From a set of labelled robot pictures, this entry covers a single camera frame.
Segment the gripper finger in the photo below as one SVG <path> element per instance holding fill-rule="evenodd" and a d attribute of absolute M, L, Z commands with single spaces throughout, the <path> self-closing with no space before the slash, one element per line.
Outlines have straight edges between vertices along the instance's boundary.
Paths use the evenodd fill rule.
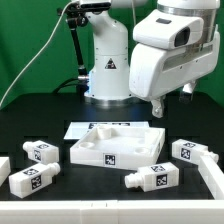
<path fill-rule="evenodd" d="M 152 115 L 157 118 L 162 118 L 164 113 L 164 100 L 165 96 L 161 96 L 151 101 Z"/>
<path fill-rule="evenodd" d="M 185 84 L 183 89 L 180 92 L 179 101 L 182 103 L 191 102 L 195 87 L 196 87 L 195 81 Z"/>

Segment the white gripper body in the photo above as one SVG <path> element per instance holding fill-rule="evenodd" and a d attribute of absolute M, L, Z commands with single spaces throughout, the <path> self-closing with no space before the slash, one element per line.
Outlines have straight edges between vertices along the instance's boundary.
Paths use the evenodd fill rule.
<path fill-rule="evenodd" d="M 130 62 L 130 91 L 154 100 L 211 73 L 218 61 L 218 27 L 201 17 L 172 15 L 158 9 L 133 30 L 137 42 Z"/>

